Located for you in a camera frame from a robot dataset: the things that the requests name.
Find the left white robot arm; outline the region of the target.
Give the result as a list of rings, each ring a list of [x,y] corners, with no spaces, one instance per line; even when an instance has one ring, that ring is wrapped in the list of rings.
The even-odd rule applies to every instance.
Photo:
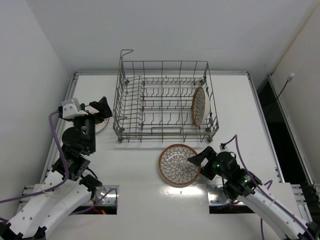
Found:
[[[106,97],[89,106],[76,98],[62,102],[49,117],[59,158],[52,165],[43,183],[34,192],[12,198],[28,198],[27,204],[11,219],[0,221],[0,237],[4,240],[44,240],[66,217],[86,213],[92,206],[77,210],[88,201],[101,203],[116,188],[106,189],[94,175],[86,174],[96,151],[96,125],[112,117]]]

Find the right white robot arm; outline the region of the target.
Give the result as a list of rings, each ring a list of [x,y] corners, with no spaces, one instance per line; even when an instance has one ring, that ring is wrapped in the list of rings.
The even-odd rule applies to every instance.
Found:
[[[187,159],[200,167],[200,174],[212,180],[219,176],[226,180],[224,191],[232,201],[240,201],[267,223],[281,240],[318,240],[320,226],[295,216],[266,188],[252,172],[241,167],[233,152],[225,148],[219,153],[207,147]]]

